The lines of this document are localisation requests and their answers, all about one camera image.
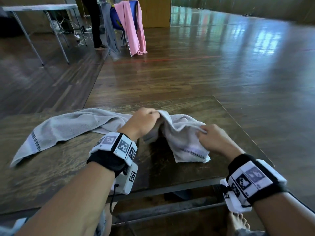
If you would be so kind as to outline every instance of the chair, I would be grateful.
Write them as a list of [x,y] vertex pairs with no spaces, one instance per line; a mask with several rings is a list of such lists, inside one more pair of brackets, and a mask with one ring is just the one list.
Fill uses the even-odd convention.
[[[129,4],[130,4],[130,8],[131,8],[132,19],[134,20],[135,28],[136,28],[136,31],[137,31],[137,27],[138,27],[138,22],[137,22],[137,4],[138,4],[138,1],[137,0],[130,0]],[[123,40],[123,44],[126,43],[126,47],[128,47],[129,52],[130,52],[128,37],[126,38],[125,30],[124,30],[124,28],[123,28],[123,26],[122,26],[122,24],[120,22],[119,16],[118,16],[114,6],[111,7],[110,16],[111,16],[111,21],[112,21],[112,24],[113,24],[113,28],[115,30],[123,31],[123,33],[121,35],[121,39]]]

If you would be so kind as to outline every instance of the checkered towel trim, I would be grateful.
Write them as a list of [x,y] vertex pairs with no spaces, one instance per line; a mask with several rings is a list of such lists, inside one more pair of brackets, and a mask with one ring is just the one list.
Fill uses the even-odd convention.
[[36,145],[37,150],[40,152],[40,151],[41,151],[41,148],[40,148],[40,146],[39,146],[39,142],[38,142],[38,140],[37,140],[37,138],[36,138],[36,136],[35,136],[34,131],[32,131],[31,136],[32,136],[32,138],[33,138],[33,141],[34,141],[34,143],[35,143],[35,145]]
[[206,157],[204,157],[204,156],[202,156],[202,155],[200,155],[200,154],[198,154],[198,153],[195,153],[195,152],[193,152],[193,151],[189,151],[189,150],[186,150],[186,149],[183,149],[183,151],[184,151],[184,152],[188,152],[188,153],[190,153],[191,155],[196,156],[196,157],[199,157],[199,158],[201,158],[201,159],[203,159],[203,160],[206,159]]

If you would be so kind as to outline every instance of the wooden floor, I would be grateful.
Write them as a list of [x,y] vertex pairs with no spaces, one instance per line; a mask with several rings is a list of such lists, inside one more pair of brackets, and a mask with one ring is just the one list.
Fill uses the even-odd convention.
[[106,52],[89,46],[77,46],[73,35],[66,35],[67,47],[60,36],[70,65],[67,64],[56,37],[31,35],[42,67],[24,35],[0,39],[0,119],[7,115],[42,111],[80,109],[95,83]]
[[184,7],[171,24],[106,59],[85,107],[214,95],[315,209],[315,27]]

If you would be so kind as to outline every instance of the chair backrest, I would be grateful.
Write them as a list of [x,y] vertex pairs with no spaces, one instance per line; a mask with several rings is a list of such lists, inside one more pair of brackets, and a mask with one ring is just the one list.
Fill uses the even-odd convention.
[[[130,4],[130,8],[131,8],[131,14],[132,14],[132,19],[134,20],[134,24],[135,24],[135,28],[137,30],[138,28],[138,22],[137,22],[137,4],[138,1],[137,0],[131,0],[129,1]],[[117,30],[123,30],[123,26],[121,25],[120,19],[117,15],[116,9],[114,7],[111,7],[111,20],[112,20],[112,24],[114,29]]]

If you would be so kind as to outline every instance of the hand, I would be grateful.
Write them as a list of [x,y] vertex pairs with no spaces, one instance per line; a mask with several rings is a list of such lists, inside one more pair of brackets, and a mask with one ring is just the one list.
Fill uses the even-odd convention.
[[160,113],[154,108],[140,108],[117,132],[135,141],[151,131],[159,117]]
[[240,154],[245,153],[230,137],[226,132],[219,128],[215,124],[202,125],[201,129],[205,130],[207,134],[201,131],[196,132],[201,145],[208,151],[213,151],[226,156],[230,161]]

